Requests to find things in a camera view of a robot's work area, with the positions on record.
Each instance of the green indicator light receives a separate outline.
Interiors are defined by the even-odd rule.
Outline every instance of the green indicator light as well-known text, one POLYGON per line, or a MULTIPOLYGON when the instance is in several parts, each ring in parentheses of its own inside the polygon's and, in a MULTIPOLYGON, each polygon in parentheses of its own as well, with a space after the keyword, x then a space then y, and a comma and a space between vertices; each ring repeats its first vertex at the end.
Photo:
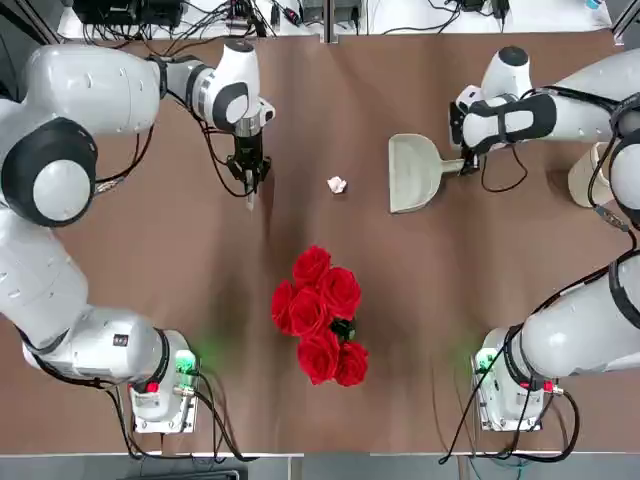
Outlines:
POLYGON ((196 356, 189 350, 176 352, 176 372, 194 374, 196 369, 196 356))

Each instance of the rose bouquet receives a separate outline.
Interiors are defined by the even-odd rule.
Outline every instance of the rose bouquet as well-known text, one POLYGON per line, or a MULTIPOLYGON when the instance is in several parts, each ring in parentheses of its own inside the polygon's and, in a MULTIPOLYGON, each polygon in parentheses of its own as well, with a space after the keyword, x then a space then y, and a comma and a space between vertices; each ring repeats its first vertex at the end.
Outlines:
POLYGON ((367 350, 353 341, 360 285, 346 268, 331 267, 329 253, 317 246, 293 266, 292 285, 273 294, 271 318, 285 334, 300 338, 298 362, 313 385, 335 380, 349 387, 364 380, 367 350))

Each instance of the red rose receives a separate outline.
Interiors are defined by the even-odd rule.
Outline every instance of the red rose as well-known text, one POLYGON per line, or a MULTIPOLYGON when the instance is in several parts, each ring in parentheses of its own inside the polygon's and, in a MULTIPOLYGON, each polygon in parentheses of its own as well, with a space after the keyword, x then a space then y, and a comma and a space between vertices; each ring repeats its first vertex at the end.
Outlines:
POLYGON ((311 383, 318 385, 331 380, 338 366, 340 345, 338 337, 330 330, 320 335, 303 338, 298 344, 298 362, 311 383))
POLYGON ((360 304, 360 285, 346 268, 333 267, 318 285, 320 296, 334 317, 353 320, 360 304))
POLYGON ((293 278, 296 281, 296 286, 315 286, 320 277, 329 271, 330 265, 331 255, 329 252, 315 245, 312 246, 298 257, 293 266, 293 278))
POLYGON ((369 367, 367 356, 369 352, 359 343, 344 342, 340 346, 338 367, 336 368, 336 382, 343 387, 357 385, 364 380, 369 367))
POLYGON ((289 305, 289 317, 293 334, 300 337, 328 327, 331 322, 320 295, 310 287, 304 287, 293 299, 289 305))
POLYGON ((291 284, 285 280, 276 291, 273 292, 271 298, 271 318, 282 333, 287 335, 293 335, 293 329, 291 328, 291 317, 289 317, 289 305, 296 296, 295 289, 291 284))

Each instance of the beige dustpan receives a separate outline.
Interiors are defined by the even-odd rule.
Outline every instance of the beige dustpan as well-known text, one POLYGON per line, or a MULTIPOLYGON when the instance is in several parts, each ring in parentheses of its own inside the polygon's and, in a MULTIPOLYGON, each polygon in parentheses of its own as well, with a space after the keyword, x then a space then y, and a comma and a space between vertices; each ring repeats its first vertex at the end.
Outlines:
POLYGON ((427 137, 400 133, 389 139, 389 201, 391 213, 424 207, 438 191, 443 173, 459 172, 464 160, 440 158, 427 137))

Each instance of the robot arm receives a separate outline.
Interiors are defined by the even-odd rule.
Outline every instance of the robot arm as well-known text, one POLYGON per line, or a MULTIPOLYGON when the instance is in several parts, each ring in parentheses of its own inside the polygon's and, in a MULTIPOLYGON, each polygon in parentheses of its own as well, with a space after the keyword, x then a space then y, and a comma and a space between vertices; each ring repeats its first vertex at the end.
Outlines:
POLYGON ((95 189, 94 135, 140 133, 165 93, 206 125, 231 133, 229 165, 255 192, 268 163, 256 53, 225 45, 217 69, 195 57, 143 60, 117 50, 47 46, 27 65, 22 103, 0 98, 0 312, 18 328, 25 358, 60 379, 128 382, 138 430, 193 430, 184 395, 195 368, 186 340, 135 312, 89 305, 87 280, 53 233, 77 221, 95 189))
MULTIPOLYGON (((640 224, 640 50, 614 55, 551 87, 531 89, 529 59, 507 47, 493 58, 482 87, 458 98, 460 131, 469 157, 529 140, 620 142, 611 155, 616 201, 640 224)), ((483 428, 514 430, 527 395, 521 385, 582 373, 640 367, 640 257, 624 255, 608 274, 570 289, 531 315, 522 329, 489 333, 476 365, 507 345, 480 388, 483 428)), ((532 394, 523 426, 533 425, 542 392, 532 394)))
MULTIPOLYGON (((459 98, 457 106, 464 112, 459 132, 467 156, 477 158, 510 143, 529 140, 608 141, 612 135, 612 115, 617 104, 638 93, 640 50, 608 57, 561 80, 552 87, 531 89, 529 57, 522 49, 505 47, 492 59, 482 86, 468 87, 473 97, 459 98), (563 94, 571 89, 599 99, 609 105, 589 103, 563 94)), ((616 200, 631 220, 640 224, 640 155, 637 135, 640 111, 630 110, 616 120, 624 138, 616 149, 611 185, 616 200)))
POLYGON ((97 161, 92 137, 148 129, 167 91, 234 135, 229 168, 245 191, 268 171, 261 133, 275 110, 259 97, 258 60, 247 43, 229 41, 217 69, 192 56, 143 60, 100 47, 47 46, 28 62, 27 87, 20 104, 0 99, 1 191, 38 225, 68 225, 87 211, 97 161))

